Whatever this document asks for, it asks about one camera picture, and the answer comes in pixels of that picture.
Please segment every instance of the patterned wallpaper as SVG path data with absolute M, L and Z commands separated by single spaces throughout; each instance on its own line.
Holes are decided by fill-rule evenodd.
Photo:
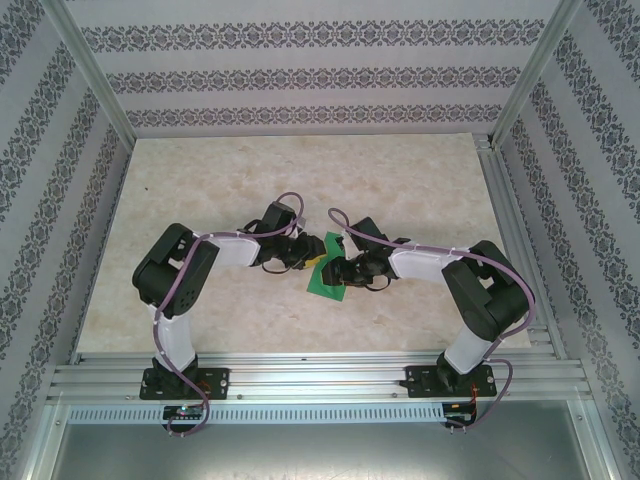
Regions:
M 640 478 L 640 2 L 585 1 L 502 146 L 563 340 Z
M 141 137 L 488 133 L 557 0 L 67 5 Z
M 128 154 L 36 0 L 0 1 L 0 479 L 77 339 Z

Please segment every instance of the beige floor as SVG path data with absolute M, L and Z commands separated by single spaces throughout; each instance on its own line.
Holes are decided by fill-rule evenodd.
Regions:
M 140 140 L 118 206 L 79 350 L 153 350 L 151 319 L 131 275 L 164 229 L 233 230 L 278 194 L 304 196 L 307 230 L 371 216 L 389 237 L 500 244 L 469 134 Z M 342 303 L 306 292 L 311 272 L 214 271 L 192 309 L 200 352 L 374 352 L 441 349 L 462 321 L 446 287 L 400 280 L 380 293 L 348 289 Z M 508 346 L 528 347 L 526 333 Z

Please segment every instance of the perforated metal strip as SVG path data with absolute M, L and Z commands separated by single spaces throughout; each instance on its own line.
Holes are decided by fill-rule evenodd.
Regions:
M 162 421 L 162 405 L 76 405 L 70 425 L 146 425 Z M 444 421 L 436 402 L 357 405 L 216 405 L 209 423 L 217 424 L 326 424 L 411 423 Z

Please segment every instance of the enclosure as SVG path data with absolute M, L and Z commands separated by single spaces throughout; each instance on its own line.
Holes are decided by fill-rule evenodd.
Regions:
M 640 478 L 639 0 L 0 13 L 0 478 Z M 496 351 L 491 419 L 449 432 L 451 402 L 400 383 L 463 325 L 444 285 L 336 302 L 311 269 L 234 267 L 192 322 L 226 399 L 166 435 L 136 265 L 169 224 L 236 230 L 289 190 L 320 238 L 339 207 L 506 253 L 537 313 Z

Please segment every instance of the green block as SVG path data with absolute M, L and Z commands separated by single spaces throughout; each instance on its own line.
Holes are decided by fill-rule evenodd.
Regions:
M 307 292 L 315 293 L 321 297 L 327 297 L 341 302 L 344 298 L 344 292 L 347 290 L 347 287 L 344 285 L 333 287 L 322 283 L 322 269 L 324 266 L 336 257 L 344 257 L 344 252 L 336 242 L 337 238 L 340 238 L 340 235 L 331 232 L 327 232 L 327 235 L 324 237 L 324 244 L 327 247 L 327 256 L 320 260 L 313 269 L 311 280 L 309 280 L 309 286 L 307 287 Z

